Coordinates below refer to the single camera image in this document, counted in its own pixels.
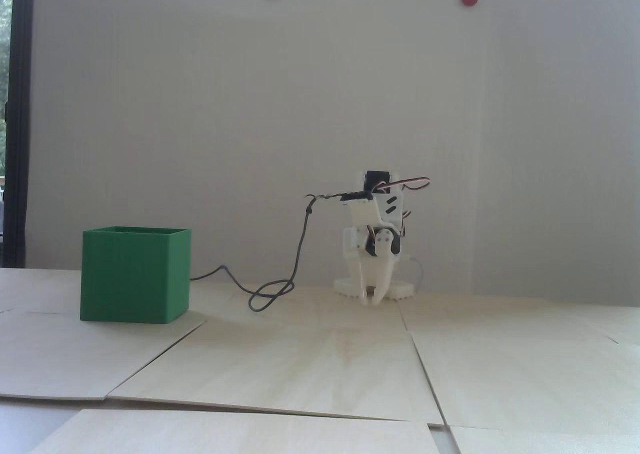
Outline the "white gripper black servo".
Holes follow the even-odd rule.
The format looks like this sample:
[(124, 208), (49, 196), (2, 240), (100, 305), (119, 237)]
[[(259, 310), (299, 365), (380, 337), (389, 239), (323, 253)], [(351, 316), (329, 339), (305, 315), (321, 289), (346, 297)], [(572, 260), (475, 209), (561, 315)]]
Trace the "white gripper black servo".
[(351, 269), (351, 296), (363, 306), (368, 305), (368, 287), (374, 269), (372, 303), (379, 305), (389, 291), (394, 265), (402, 251), (402, 239), (390, 225), (345, 228), (342, 252), (347, 268)]

